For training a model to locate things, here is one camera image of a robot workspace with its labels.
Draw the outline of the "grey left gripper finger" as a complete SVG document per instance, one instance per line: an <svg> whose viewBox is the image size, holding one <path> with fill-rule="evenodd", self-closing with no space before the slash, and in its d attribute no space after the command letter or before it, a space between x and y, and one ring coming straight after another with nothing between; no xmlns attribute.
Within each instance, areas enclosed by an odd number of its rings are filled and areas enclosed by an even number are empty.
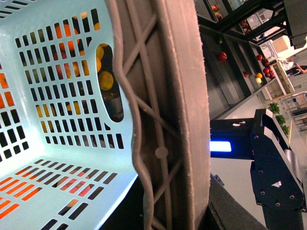
<svg viewBox="0 0 307 230"><path fill-rule="evenodd" d="M196 230L209 200L210 116L192 0L108 0L113 70L131 111L146 230Z"/></svg>

